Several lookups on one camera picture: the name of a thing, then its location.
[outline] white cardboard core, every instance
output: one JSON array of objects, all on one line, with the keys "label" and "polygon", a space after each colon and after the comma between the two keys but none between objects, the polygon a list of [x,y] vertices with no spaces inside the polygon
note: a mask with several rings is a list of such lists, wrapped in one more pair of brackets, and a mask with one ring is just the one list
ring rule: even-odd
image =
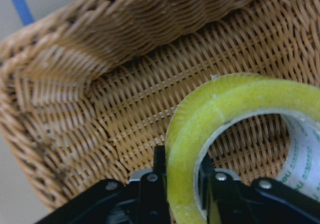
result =
[{"label": "white cardboard core", "polygon": [[247,113],[218,128],[204,144],[194,168],[193,189],[197,206],[206,218],[206,211],[200,208],[198,193],[198,172],[200,164],[211,144],[235,123],[256,115],[281,114],[286,121],[290,135],[290,147],[286,161],[276,180],[320,202],[320,128],[310,118],[291,110],[267,109]]}]

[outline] wicker basket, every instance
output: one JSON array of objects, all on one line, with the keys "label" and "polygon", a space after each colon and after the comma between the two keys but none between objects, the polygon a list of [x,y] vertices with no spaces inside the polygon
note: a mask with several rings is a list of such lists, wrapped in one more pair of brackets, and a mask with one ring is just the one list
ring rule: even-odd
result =
[{"label": "wicker basket", "polygon": [[[106,177],[149,168],[179,102],[212,75],[320,84],[320,0],[79,0],[0,45],[4,138],[55,209]],[[231,127],[210,149],[244,181],[287,154],[277,115]]]}]

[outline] screw head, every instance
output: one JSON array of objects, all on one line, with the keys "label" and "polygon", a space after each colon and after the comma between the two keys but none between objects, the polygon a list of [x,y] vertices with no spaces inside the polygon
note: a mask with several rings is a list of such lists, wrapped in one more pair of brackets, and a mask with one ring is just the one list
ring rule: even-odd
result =
[{"label": "screw head", "polygon": [[226,175],[224,173],[217,173],[216,175],[216,179],[219,180],[219,181],[225,181],[227,178],[226,178]]},{"label": "screw head", "polygon": [[109,191],[115,190],[118,187],[118,183],[115,181],[110,181],[105,187],[105,189]]},{"label": "screw head", "polygon": [[259,181],[259,186],[263,189],[271,189],[272,184],[267,180],[261,180]]},{"label": "screw head", "polygon": [[150,173],[146,179],[150,182],[155,182],[158,180],[158,176],[154,173]]}]

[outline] blue tape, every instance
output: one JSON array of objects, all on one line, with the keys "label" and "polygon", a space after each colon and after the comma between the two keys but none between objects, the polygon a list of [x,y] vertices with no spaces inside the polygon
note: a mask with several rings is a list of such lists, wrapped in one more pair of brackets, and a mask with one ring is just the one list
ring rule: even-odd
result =
[{"label": "blue tape", "polygon": [[34,18],[30,12],[30,9],[26,3],[26,0],[11,0],[16,12],[18,13],[20,20],[24,26],[32,24]]}]

